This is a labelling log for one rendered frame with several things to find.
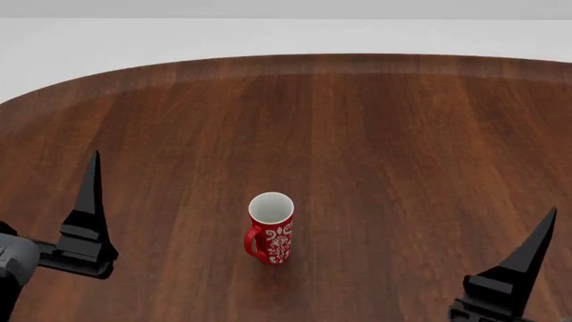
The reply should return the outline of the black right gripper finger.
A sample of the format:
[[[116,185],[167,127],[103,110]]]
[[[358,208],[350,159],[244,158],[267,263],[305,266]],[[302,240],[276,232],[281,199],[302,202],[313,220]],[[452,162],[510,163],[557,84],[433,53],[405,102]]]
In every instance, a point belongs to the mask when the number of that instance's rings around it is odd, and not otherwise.
[[[490,302],[524,314],[554,231],[557,209],[552,208],[525,241],[499,265],[463,280],[465,299]]]

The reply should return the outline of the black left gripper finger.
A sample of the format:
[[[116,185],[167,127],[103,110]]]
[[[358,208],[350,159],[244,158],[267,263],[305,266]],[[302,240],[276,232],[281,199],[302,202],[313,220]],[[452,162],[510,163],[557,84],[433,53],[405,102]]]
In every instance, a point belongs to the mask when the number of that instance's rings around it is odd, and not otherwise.
[[[60,229],[57,249],[87,262],[113,262],[118,251],[111,243],[103,204],[100,154],[93,152],[71,213]]]

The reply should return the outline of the red mug with white pattern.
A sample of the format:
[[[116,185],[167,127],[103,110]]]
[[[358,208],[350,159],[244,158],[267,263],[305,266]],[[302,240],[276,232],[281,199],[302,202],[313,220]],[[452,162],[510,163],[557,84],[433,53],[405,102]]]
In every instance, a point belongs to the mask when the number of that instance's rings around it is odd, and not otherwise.
[[[266,265],[280,265],[291,254],[294,203],[280,192],[264,192],[248,204],[251,227],[244,249]]]

